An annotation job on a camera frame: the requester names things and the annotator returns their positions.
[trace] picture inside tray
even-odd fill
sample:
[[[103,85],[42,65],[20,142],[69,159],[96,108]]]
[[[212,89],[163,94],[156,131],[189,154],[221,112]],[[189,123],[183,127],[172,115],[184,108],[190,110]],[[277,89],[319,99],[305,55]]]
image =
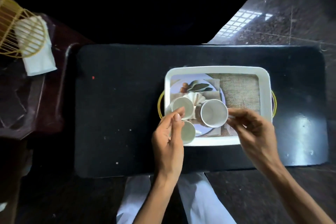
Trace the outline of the picture inside tray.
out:
[[[253,74],[183,74],[173,75],[170,80],[170,101],[186,96],[194,106],[205,100],[218,99],[227,107],[250,108],[260,113],[259,80]],[[198,137],[236,136],[237,133],[228,125],[209,128],[196,119],[189,119]]]

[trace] tray rim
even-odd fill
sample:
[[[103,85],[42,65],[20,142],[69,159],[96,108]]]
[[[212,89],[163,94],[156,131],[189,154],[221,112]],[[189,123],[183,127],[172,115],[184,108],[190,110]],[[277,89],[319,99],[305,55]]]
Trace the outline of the tray rim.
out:
[[[259,80],[260,90],[260,115],[272,122],[272,96],[271,80],[269,73],[262,67],[250,66],[198,66],[198,67],[177,67],[170,69],[165,77],[165,112],[170,103],[170,79],[173,75],[201,74],[201,73],[233,73],[233,74],[254,74]],[[238,145],[239,137],[195,137],[195,139],[184,146],[222,146]]]

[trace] wire rack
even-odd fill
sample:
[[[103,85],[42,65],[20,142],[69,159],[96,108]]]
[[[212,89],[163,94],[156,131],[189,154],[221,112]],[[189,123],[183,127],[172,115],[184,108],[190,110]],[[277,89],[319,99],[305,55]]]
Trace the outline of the wire rack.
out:
[[[45,40],[40,17],[13,0],[0,0],[0,54],[27,58],[39,52]]]

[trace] pant leg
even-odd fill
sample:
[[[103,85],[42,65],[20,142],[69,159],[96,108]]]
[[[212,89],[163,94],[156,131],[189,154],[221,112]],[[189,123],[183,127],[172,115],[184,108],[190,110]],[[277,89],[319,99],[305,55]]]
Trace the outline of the pant leg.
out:
[[[128,177],[123,200],[117,213],[117,224],[132,224],[150,189],[149,175]]]
[[[236,224],[204,173],[180,175],[177,185],[189,224]]]

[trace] right hand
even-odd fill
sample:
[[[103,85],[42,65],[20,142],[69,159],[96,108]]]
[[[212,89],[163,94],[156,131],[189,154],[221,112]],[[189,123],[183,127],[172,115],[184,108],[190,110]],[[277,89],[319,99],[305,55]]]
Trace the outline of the right hand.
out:
[[[277,149],[277,138],[271,122],[250,109],[228,108],[227,123],[237,132],[246,155],[263,174],[283,166]]]

